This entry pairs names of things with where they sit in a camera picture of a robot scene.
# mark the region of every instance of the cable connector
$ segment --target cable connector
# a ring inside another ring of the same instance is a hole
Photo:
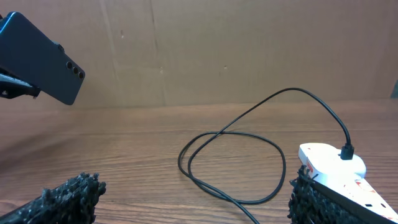
[[[354,146],[346,143],[345,146],[341,148],[340,158],[342,160],[350,160],[353,159],[353,156],[354,156]]]

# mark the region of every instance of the beige wall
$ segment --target beige wall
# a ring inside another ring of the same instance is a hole
[[[387,98],[398,79],[395,0],[1,0],[9,11],[60,42],[86,79],[72,107],[41,93],[0,110],[256,102],[290,86]]]

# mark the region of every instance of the white power strip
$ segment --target white power strip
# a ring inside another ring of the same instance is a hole
[[[398,223],[398,214],[365,180],[366,166],[354,155],[342,160],[340,149],[323,143],[300,145],[298,156],[310,170],[310,177],[368,210]]]

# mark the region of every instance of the electrical cord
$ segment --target electrical cord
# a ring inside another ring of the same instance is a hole
[[[346,136],[346,145],[343,147],[343,150],[345,149],[345,147],[352,149],[352,152],[354,150],[354,147],[351,145],[351,138],[349,137],[349,132],[346,128],[346,126],[344,125],[344,123],[339,119],[339,117],[336,115],[335,112],[333,112],[333,110],[325,103],[323,102],[321,99],[319,99],[317,96],[315,96],[314,94],[310,93],[307,90],[301,89],[301,88],[286,88],[283,90],[280,90],[274,94],[272,94],[271,96],[268,96],[265,100],[262,100],[260,103],[256,104],[255,106],[253,106],[252,108],[248,109],[246,112],[244,112],[243,114],[241,114],[240,116],[238,116],[237,118],[235,118],[232,122],[230,122],[229,124],[227,124],[225,127],[223,127],[221,130],[219,131],[211,131],[211,132],[207,132],[207,133],[203,133],[198,135],[197,137],[193,138],[190,142],[188,142],[188,144],[181,150],[180,154],[178,155],[178,168],[180,169],[180,171],[186,175],[189,179],[191,179],[199,188],[201,188],[203,191],[205,191],[206,193],[232,202],[234,203],[238,208],[240,208],[252,221],[253,223],[259,223],[252,214],[250,214],[249,211],[247,211],[242,205],[256,205],[256,204],[260,204],[260,203],[264,203],[269,201],[270,199],[272,199],[273,197],[275,197],[275,195],[278,194],[279,190],[282,188],[282,185],[284,183],[285,180],[285,175],[286,175],[286,160],[285,160],[285,156],[284,153],[282,152],[282,149],[275,143],[273,143],[271,140],[266,139],[262,136],[258,136],[256,134],[251,134],[251,133],[244,133],[244,132],[236,132],[236,131],[225,131],[225,129],[227,129],[228,127],[230,127],[233,123],[235,123],[237,120],[241,119],[243,116],[245,116],[246,114],[248,114],[249,112],[251,112],[252,110],[256,109],[258,106],[262,105],[263,103],[265,103],[266,101],[268,101],[269,99],[271,99],[272,97],[283,93],[285,91],[290,91],[290,90],[294,90],[294,91],[301,91],[303,93],[306,93],[307,95],[311,96],[314,100],[318,101],[331,115],[332,117],[334,117],[334,119],[338,122],[338,124],[341,126],[341,128],[344,131],[344,134]],[[211,138],[209,138],[205,143],[203,143],[201,146],[199,146],[196,151],[190,156],[189,160],[188,160],[188,172],[186,172],[183,168],[182,168],[182,159],[184,157],[185,152],[189,149],[189,147],[199,138],[208,135],[208,134],[212,134],[213,136]],[[268,196],[266,196],[263,199],[260,200],[238,200],[235,198],[230,197],[229,195],[227,195],[226,193],[224,193],[223,191],[221,191],[220,189],[217,189],[216,187],[207,184],[204,181],[201,181],[199,179],[197,179],[196,177],[193,176],[192,174],[192,170],[191,170],[191,164],[193,159],[195,158],[195,156],[207,145],[209,144],[212,140],[216,139],[218,136],[222,135],[222,134],[236,134],[236,135],[241,135],[241,136],[249,136],[252,138],[257,138],[260,140],[263,140],[265,142],[268,142],[269,144],[273,145],[280,153],[280,156],[282,157],[282,175],[280,177],[280,181],[278,186],[275,188],[275,190],[269,194]]]

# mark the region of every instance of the wooden table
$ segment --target wooden table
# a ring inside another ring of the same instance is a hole
[[[398,101],[328,103],[350,130],[356,153],[368,167],[367,180],[398,209]],[[99,172],[108,184],[96,207],[97,223],[250,223],[232,203],[202,192],[177,169],[177,156],[189,140],[219,130],[250,106],[3,112],[0,212],[85,171]],[[338,124],[314,102],[268,103],[230,130],[265,136],[285,153],[282,190],[268,203],[246,206],[261,223],[289,223],[289,180],[301,165],[301,143],[341,147],[345,140]],[[218,138],[193,162],[198,178],[247,200],[271,193],[281,172],[272,146],[241,136]]]

